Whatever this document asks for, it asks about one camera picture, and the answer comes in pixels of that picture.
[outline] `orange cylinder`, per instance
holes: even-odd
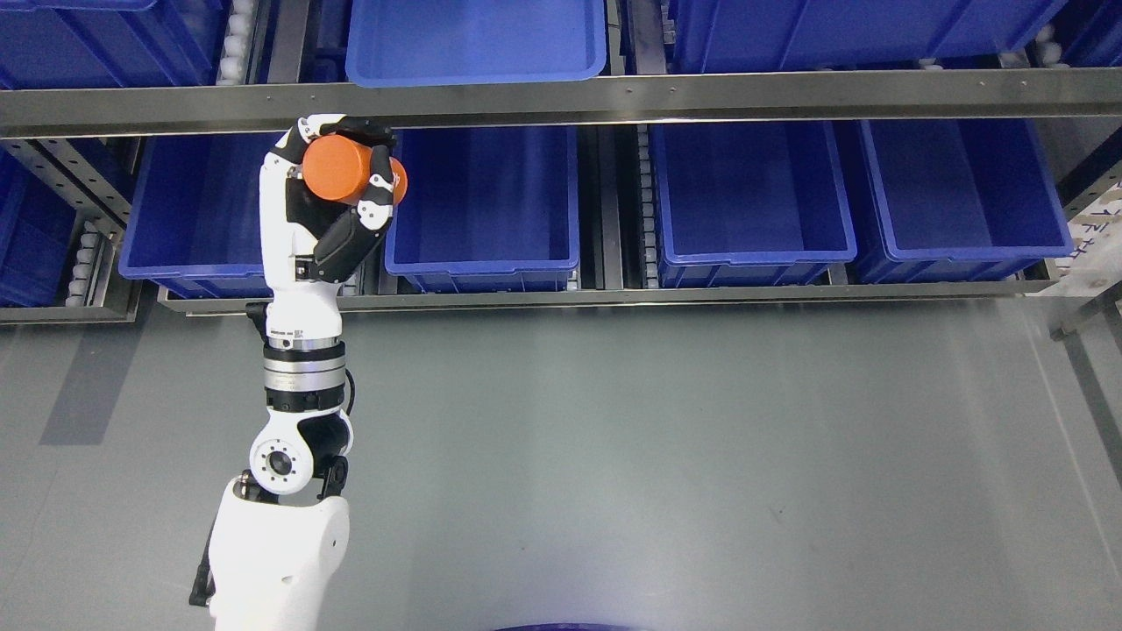
[[[397,158],[389,158],[394,170],[394,203],[401,203],[408,189],[408,175]],[[370,147],[334,134],[312,140],[304,153],[304,183],[328,201],[358,203],[370,180]]]

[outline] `metal rack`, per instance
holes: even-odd
[[[287,70],[270,70],[268,80],[294,80],[306,65],[301,55],[312,30],[306,28],[309,12],[297,10],[301,2],[273,1],[279,2],[275,31],[291,33],[297,40],[275,38],[275,47],[288,52],[283,57]],[[845,268],[837,267],[821,284],[810,286],[644,289],[637,124],[1122,116],[1122,68],[668,75],[657,1],[620,0],[620,9],[624,19],[619,26],[633,51],[627,64],[641,75],[623,75],[624,60],[613,56],[610,75],[571,83],[395,89],[268,83],[8,91],[0,92],[0,111],[4,112],[0,138],[279,131],[310,111],[374,115],[397,128],[583,126],[578,152],[581,289],[416,294],[371,264],[365,295],[340,299],[347,311],[962,299],[1033,293],[1057,281],[1054,267],[1042,264],[1003,282],[857,285],[849,283]],[[1087,182],[1106,177],[1119,162],[1100,158],[1109,166]],[[1092,184],[1072,188],[1079,189],[1080,195],[1094,192]],[[1069,212],[1078,199],[1064,200]],[[240,313],[246,302],[182,300],[166,291],[159,300],[191,314]]]

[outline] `gray floor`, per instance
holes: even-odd
[[[1122,627],[1122,491],[1030,301],[378,314],[347,341],[323,629]],[[259,364],[248,322],[158,307],[0,330],[0,630],[210,627],[186,595]]]

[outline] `blue plastic bin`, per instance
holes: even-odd
[[[229,0],[0,0],[0,86],[202,85]]]
[[[367,88],[576,81],[606,60],[604,0],[355,0],[347,75]]]
[[[827,122],[651,128],[663,287],[811,283],[857,253]]]
[[[149,141],[119,265],[183,298],[270,295],[261,268],[258,172],[279,135]]]
[[[1072,237],[1027,120],[836,124],[864,283],[1000,281]]]
[[[1064,62],[1122,65],[1122,0],[1072,0],[1056,16],[1055,25]]]
[[[52,304],[62,281],[74,209],[0,150],[0,304]]]
[[[386,271],[424,292],[558,291],[580,260],[577,135],[565,127],[402,132],[410,192]]]
[[[677,0],[677,72],[767,72],[1021,48],[1064,0]]]

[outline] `white robot arm segment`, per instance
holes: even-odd
[[[309,145],[329,134],[371,148],[371,175],[352,207],[314,198],[302,179]],[[190,600],[209,605],[220,631],[311,631],[347,549],[349,507],[340,493],[353,432],[335,296],[392,220],[393,144],[390,130],[368,120],[314,115],[297,120],[263,162],[261,260],[274,299],[247,314],[265,342],[269,420],[249,468],[223,492]],[[323,481],[318,503],[279,505],[314,478]]]

